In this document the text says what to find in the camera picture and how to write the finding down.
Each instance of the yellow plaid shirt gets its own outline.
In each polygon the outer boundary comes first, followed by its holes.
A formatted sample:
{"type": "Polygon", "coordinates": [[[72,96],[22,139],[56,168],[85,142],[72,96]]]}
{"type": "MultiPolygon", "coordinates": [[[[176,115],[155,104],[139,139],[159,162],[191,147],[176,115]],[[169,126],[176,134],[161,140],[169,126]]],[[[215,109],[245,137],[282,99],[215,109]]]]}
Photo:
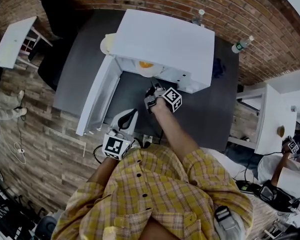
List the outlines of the yellow plaid shirt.
{"type": "Polygon", "coordinates": [[[180,239],[219,239],[214,210],[238,213],[246,229],[253,206],[211,155],[198,149],[182,161],[171,149],[131,149],[103,187],[87,182],[70,198],[53,240],[139,239],[150,217],[180,239]]]}

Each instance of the plastic bottle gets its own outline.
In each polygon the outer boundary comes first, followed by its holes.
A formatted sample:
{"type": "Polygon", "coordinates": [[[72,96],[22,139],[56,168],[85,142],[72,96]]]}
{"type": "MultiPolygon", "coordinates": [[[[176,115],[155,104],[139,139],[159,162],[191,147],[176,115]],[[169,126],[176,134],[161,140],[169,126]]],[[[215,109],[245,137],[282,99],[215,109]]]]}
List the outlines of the plastic bottle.
{"type": "Polygon", "coordinates": [[[202,26],[202,20],[204,18],[205,11],[203,9],[199,10],[199,15],[197,17],[193,17],[191,22],[198,26],[202,26]]]}
{"type": "Polygon", "coordinates": [[[244,48],[247,48],[247,46],[253,40],[255,40],[255,38],[252,35],[250,35],[249,38],[243,38],[239,42],[235,43],[231,49],[235,54],[237,54],[237,53],[241,52],[244,48]]]}

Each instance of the bottle label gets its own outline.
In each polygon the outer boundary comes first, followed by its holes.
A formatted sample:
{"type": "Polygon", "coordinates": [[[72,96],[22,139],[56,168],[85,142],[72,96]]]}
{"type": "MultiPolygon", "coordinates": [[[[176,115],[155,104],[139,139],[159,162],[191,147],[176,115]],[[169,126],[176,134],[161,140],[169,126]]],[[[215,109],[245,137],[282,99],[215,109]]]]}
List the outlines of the bottle label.
{"type": "Polygon", "coordinates": [[[235,47],[236,47],[239,51],[241,51],[241,50],[244,49],[244,47],[240,44],[240,42],[237,42],[237,43],[235,44],[235,47]]]}

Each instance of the gray table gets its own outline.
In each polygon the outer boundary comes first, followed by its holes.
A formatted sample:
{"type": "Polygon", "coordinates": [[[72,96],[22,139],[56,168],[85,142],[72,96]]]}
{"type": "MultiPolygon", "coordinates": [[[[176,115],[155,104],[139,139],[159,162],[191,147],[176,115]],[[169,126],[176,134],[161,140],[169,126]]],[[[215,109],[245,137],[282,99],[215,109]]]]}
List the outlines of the gray table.
{"type": "MultiPolygon", "coordinates": [[[[100,42],[105,34],[115,33],[124,11],[97,11],[79,32],[64,65],[56,90],[53,106],[80,116],[90,87],[105,57],[100,51],[100,42]]],[[[212,79],[209,88],[194,94],[181,92],[182,106],[175,116],[181,126],[197,141],[200,147],[223,151],[231,129],[236,103],[239,76],[239,55],[231,51],[232,44],[215,38],[214,57],[220,58],[226,73],[212,79]]],[[[160,81],[166,87],[175,83],[160,81]]],[[[141,75],[123,72],[116,88],[104,122],[127,109],[138,109],[135,131],[159,136],[161,128],[153,115],[145,109],[144,97],[150,79],[141,75]]]]}

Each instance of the forearm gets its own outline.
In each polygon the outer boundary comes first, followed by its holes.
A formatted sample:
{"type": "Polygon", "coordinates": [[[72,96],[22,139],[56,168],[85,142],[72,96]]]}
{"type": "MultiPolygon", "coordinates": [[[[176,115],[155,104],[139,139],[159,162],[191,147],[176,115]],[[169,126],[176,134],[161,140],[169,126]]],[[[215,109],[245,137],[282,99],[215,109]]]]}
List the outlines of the forearm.
{"type": "Polygon", "coordinates": [[[198,144],[181,128],[166,105],[156,105],[153,107],[152,112],[162,127],[171,148],[181,162],[187,154],[199,149],[198,144]]]}
{"type": "Polygon", "coordinates": [[[105,187],[118,162],[118,160],[110,157],[105,158],[87,182],[95,182],[105,187]]]}
{"type": "Polygon", "coordinates": [[[283,169],[283,167],[286,167],[287,166],[287,161],[289,159],[289,156],[290,156],[290,153],[284,153],[283,154],[283,157],[281,158],[279,164],[277,165],[275,171],[274,171],[274,174],[272,176],[272,179],[271,179],[271,184],[273,186],[277,186],[278,184],[278,181],[279,181],[279,177],[280,177],[280,174],[281,174],[281,171],[283,169]]]}

